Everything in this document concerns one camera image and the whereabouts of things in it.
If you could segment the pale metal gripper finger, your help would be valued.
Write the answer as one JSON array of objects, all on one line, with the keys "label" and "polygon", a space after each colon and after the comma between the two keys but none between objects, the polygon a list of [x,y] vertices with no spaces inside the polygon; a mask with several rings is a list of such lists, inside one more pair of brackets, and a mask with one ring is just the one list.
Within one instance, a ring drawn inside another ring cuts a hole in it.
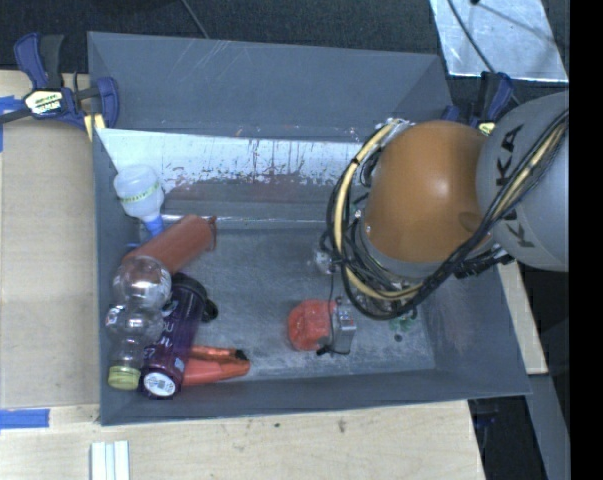
[{"label": "pale metal gripper finger", "polygon": [[335,309],[332,314],[332,351],[349,354],[356,331],[357,325],[351,312]]}]

